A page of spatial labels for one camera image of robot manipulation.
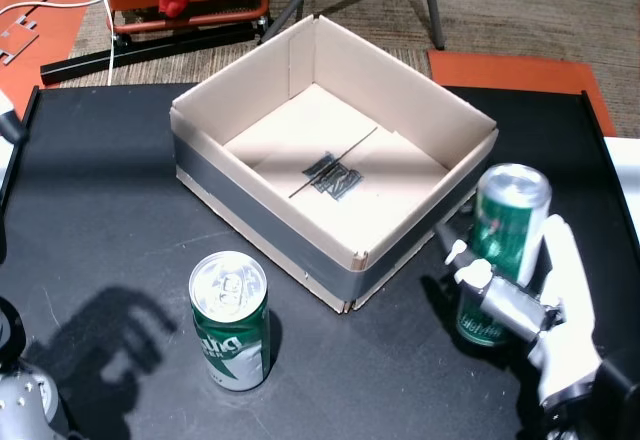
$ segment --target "can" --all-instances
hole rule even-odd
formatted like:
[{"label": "can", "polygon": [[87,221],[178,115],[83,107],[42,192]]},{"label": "can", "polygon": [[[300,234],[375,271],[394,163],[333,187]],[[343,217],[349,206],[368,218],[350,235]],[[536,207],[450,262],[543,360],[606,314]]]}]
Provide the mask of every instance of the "can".
[{"label": "can", "polygon": [[253,258],[218,252],[189,279],[193,323],[211,377],[228,390],[256,387],[271,366],[267,278]]},{"label": "can", "polygon": [[[538,260],[550,203],[549,181],[539,171],[515,163],[491,167],[478,182],[472,250],[506,278],[527,287]],[[510,338],[501,324],[464,295],[456,324],[458,332],[477,345],[494,347]]]}]

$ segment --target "open cardboard box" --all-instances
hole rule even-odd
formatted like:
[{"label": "open cardboard box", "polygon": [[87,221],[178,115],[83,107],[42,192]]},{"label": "open cardboard box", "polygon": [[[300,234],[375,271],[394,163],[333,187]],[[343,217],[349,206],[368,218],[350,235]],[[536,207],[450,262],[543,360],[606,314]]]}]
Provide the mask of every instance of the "open cardboard box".
[{"label": "open cardboard box", "polygon": [[473,190],[495,122],[309,17],[173,102],[178,178],[338,312]]}]

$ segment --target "red object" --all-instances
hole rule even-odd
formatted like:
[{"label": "red object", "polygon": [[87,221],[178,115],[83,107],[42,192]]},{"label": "red object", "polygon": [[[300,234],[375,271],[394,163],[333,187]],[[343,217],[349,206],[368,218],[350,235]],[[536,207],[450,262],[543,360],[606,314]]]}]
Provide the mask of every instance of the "red object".
[{"label": "red object", "polygon": [[169,18],[176,18],[189,5],[189,0],[159,0],[158,11]]}]

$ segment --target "wheel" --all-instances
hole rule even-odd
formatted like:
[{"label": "wheel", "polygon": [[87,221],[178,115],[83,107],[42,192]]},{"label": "wheel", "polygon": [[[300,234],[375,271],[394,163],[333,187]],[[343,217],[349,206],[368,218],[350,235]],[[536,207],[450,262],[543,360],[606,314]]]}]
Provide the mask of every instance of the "wheel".
[{"label": "wheel", "polygon": [[273,20],[269,12],[267,12],[266,15],[263,15],[262,17],[260,17],[256,22],[256,25],[258,27],[258,35],[262,37],[265,33],[267,33],[267,30],[269,29],[272,23],[273,23]]},{"label": "wheel", "polygon": [[128,33],[116,33],[115,44],[116,47],[128,47],[133,43],[131,35]]}]

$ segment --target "table surface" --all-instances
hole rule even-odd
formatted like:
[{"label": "table surface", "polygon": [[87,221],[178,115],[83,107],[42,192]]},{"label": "table surface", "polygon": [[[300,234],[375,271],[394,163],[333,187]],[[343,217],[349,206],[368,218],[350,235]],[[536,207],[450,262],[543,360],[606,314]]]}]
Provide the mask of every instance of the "table surface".
[{"label": "table surface", "polygon": [[[534,416],[535,375],[513,352],[478,355],[456,337],[437,246],[360,311],[336,315],[175,179],[167,112],[186,88],[45,91],[32,120],[0,294],[23,316],[26,358],[53,375],[83,433],[514,438]],[[551,209],[574,227],[585,261],[596,343],[606,352],[640,338],[638,249],[581,98],[456,92],[498,121],[492,161],[550,178]],[[208,379],[191,323],[189,274],[218,250],[253,256],[269,281],[276,358],[250,392]]]}]

